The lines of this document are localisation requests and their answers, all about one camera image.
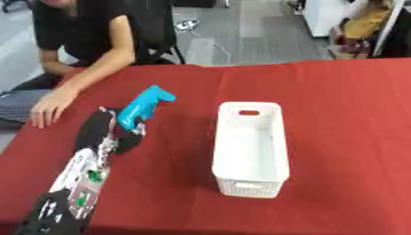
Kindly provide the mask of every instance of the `person's hand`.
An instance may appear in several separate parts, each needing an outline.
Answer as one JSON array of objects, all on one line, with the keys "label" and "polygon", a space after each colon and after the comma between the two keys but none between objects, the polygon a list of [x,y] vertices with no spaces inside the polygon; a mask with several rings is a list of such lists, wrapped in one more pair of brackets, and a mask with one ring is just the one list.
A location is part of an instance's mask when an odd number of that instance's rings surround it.
[{"label": "person's hand", "polygon": [[77,97],[78,92],[64,85],[44,96],[31,109],[31,121],[34,127],[40,129],[59,120],[61,113]]}]

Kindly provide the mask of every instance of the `black t-shirt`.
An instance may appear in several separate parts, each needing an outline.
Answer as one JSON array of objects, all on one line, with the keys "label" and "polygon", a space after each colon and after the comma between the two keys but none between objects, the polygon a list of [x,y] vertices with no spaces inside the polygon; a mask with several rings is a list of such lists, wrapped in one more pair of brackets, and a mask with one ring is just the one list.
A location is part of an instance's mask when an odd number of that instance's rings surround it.
[{"label": "black t-shirt", "polygon": [[136,58],[145,56],[139,40],[139,25],[134,16],[133,1],[77,0],[77,16],[69,17],[61,9],[37,1],[33,9],[34,29],[39,47],[57,50],[63,46],[74,58],[95,62],[111,49],[109,23],[119,16],[128,16],[132,29]]}]

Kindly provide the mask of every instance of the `basket handle hole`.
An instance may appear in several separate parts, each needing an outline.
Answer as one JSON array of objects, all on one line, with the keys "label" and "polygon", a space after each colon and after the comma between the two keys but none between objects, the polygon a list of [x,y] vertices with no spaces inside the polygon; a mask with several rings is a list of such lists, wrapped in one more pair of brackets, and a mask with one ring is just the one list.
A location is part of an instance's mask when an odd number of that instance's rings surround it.
[{"label": "basket handle hole", "polygon": [[257,110],[240,110],[239,114],[242,116],[258,116],[260,111]]},{"label": "basket handle hole", "polygon": [[239,188],[253,188],[253,189],[262,189],[264,186],[262,185],[256,185],[252,183],[236,183],[236,187]]}]

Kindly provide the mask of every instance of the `white plastic basket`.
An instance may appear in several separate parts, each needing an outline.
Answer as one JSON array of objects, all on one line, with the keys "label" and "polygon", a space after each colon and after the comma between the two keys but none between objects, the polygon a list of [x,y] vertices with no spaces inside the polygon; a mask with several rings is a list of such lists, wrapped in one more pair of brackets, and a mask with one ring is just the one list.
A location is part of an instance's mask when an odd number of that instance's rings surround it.
[{"label": "white plastic basket", "polygon": [[227,196],[278,195],[290,174],[279,105],[227,102],[220,106],[213,174]]}]

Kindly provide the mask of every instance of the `yellow object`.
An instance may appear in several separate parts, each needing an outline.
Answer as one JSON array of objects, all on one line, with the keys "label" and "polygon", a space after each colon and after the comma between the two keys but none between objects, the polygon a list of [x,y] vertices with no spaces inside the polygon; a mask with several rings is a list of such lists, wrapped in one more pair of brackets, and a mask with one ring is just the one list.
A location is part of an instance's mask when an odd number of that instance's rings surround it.
[{"label": "yellow object", "polygon": [[390,16],[392,10],[392,0],[371,1],[356,18],[344,25],[344,36],[348,39],[369,38]]}]

